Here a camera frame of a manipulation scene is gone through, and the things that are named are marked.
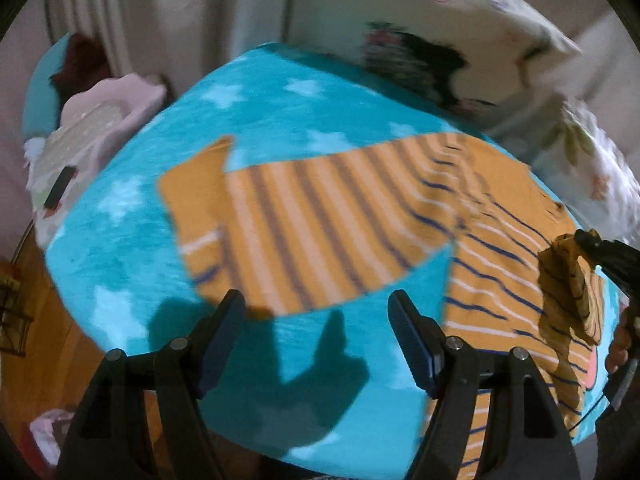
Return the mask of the right hand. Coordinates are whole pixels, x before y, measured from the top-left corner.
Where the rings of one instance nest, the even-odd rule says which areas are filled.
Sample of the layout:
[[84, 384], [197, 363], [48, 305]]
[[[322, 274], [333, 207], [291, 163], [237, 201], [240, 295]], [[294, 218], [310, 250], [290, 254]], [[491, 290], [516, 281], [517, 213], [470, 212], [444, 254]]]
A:
[[631, 347], [631, 334], [627, 328], [628, 311], [629, 309], [625, 309], [620, 315], [620, 322], [616, 326], [612, 342], [608, 347], [605, 368], [610, 375], [628, 361], [628, 350]]

